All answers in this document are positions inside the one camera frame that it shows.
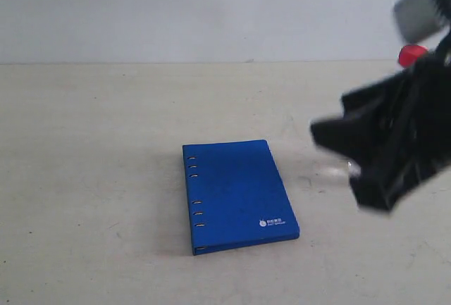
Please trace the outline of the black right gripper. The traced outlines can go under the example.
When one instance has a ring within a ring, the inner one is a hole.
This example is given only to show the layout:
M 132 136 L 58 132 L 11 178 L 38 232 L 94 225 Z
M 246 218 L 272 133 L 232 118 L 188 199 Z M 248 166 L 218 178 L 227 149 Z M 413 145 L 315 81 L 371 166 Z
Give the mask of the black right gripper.
M 450 36 L 409 67 L 341 97 L 343 113 L 315 120 L 316 146 L 355 162 L 360 207 L 390 212 L 450 167 Z

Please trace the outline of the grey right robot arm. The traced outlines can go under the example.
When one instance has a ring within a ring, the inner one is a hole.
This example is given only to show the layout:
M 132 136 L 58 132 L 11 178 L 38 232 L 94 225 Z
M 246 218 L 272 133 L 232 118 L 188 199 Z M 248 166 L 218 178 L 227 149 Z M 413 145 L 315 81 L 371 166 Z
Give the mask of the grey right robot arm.
M 393 17 L 401 71 L 345 92 L 341 116 L 310 126 L 315 145 L 359 166 L 358 205 L 383 212 L 450 166 L 450 37 L 421 45 L 450 27 L 450 0 L 398 0 Z

